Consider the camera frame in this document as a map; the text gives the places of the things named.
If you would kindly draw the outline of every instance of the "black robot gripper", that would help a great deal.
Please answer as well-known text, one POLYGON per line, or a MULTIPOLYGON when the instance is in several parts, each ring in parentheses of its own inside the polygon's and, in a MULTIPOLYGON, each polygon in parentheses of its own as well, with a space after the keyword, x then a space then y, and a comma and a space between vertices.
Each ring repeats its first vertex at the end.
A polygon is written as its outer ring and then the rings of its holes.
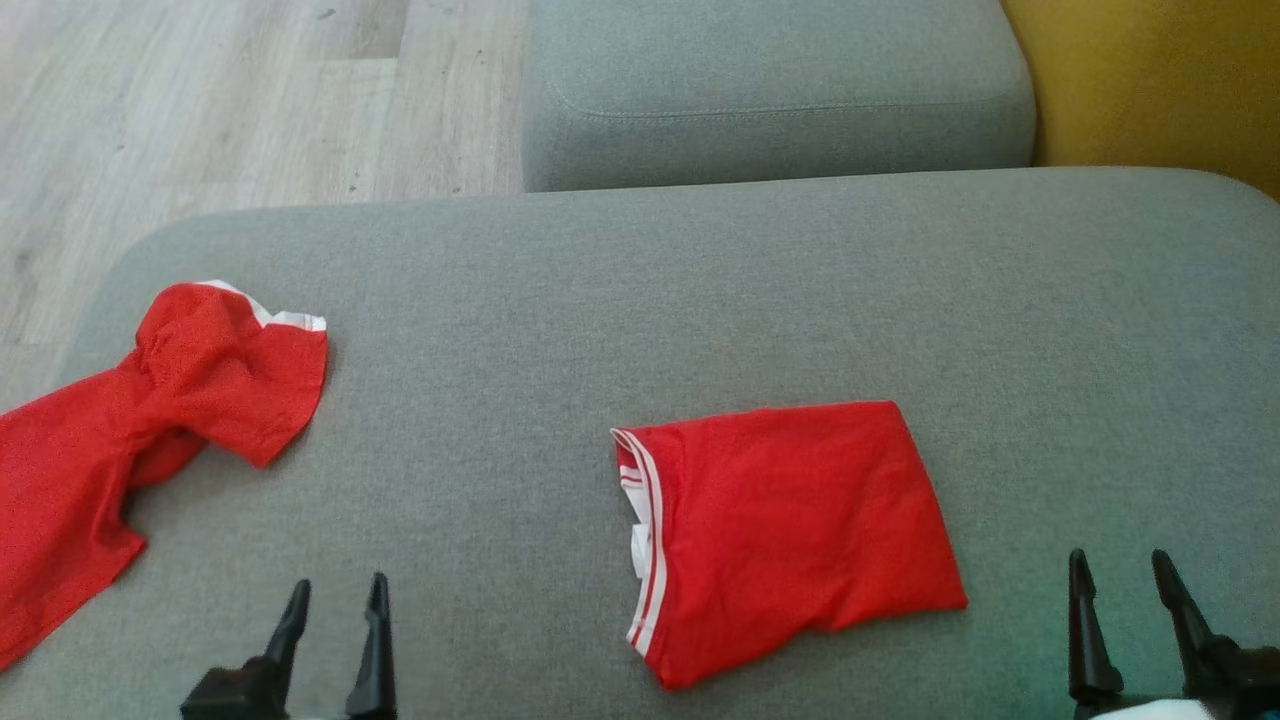
MULTIPOLYGON (((1183 661, 1181 698, 1197 700, 1215 720, 1280 720, 1280 650, 1243 650, 1215 634, 1183 584, 1169 553, 1151 553, 1160 602, 1169 610, 1183 661)), ((1124 693, 1124 678, 1107 656, 1102 626, 1093 607, 1097 588, 1083 550, 1071 552, 1068 642, 1069 693, 1076 720, 1146 705, 1155 696, 1124 693)))
MULTIPOLYGON (((182 703, 183 720, 285 720, 284 710, 293 675, 293 655, 307 625, 311 580, 293 587, 280 623, 262 655, 248 659, 238 670, 214 667, 182 703)), ((356 674, 356 687, 347 696, 349 720, 396 719, 396 673, 392 660, 392 615, 387 575, 374 574, 365 606, 369 635, 356 674)))

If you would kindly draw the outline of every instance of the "red t-shirt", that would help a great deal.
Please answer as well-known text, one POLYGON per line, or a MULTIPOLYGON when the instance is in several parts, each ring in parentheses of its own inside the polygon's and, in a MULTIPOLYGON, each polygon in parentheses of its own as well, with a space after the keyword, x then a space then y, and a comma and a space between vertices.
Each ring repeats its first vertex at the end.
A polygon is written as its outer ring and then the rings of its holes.
POLYGON ((667 689, 800 630, 968 605, 929 477, 892 402, 616 429, 639 518, 627 642, 667 689))
POLYGON ((0 416, 0 670, 101 592, 146 541, 120 518, 206 442, 265 466, 311 419, 324 318, 223 282, 175 284, 114 369, 0 416))

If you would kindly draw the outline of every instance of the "wooden floor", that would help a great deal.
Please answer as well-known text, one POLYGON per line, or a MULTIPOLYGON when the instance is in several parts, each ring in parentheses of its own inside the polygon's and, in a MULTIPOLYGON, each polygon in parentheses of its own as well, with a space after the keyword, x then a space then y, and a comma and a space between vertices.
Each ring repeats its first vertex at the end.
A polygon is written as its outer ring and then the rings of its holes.
POLYGON ((0 411, 193 214, 520 192, 526 0, 0 0, 0 411))

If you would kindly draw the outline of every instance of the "gray sofa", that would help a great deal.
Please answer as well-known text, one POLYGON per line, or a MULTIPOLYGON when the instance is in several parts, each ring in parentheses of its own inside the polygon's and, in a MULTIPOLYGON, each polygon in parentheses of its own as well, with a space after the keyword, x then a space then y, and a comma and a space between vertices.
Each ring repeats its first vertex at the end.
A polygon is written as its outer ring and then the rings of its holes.
POLYGON ((163 287, 323 314, 311 427, 140 492, 150 550, 17 667, 4 717, 160 719, 316 588, 291 707, 333 714, 390 577, 403 717, 1062 717, 1066 557, 1112 657, 1178 691, 1148 553, 1280 637, 1280 206, 1216 176, 1011 169, 262 210, 145 240, 63 380, 163 287), (972 605, 806 635, 664 693, 608 428, 896 400, 972 605))
POLYGON ((1036 100, 998 0, 540 0, 532 191, 1009 168, 1036 100))

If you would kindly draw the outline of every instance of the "sofa seat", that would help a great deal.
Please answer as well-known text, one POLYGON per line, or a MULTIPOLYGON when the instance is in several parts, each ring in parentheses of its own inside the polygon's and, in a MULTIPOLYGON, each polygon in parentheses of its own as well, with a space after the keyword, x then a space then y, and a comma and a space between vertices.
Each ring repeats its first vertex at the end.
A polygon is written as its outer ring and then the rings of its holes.
POLYGON ((170 283, 328 319, 310 428, 134 495, 151 541, 0 674, 5 717, 172 719, 315 583, 291 694, 332 716, 390 578, 401 716, 1062 717, 1068 555, 1111 656, 1176 693, 1152 548, 1216 630, 1280 639, 1280 206, 1189 170, 1042 168, 196 218, 111 272, 63 382, 170 283), (961 612, 806 634, 666 693, 609 428, 890 398, 961 612))

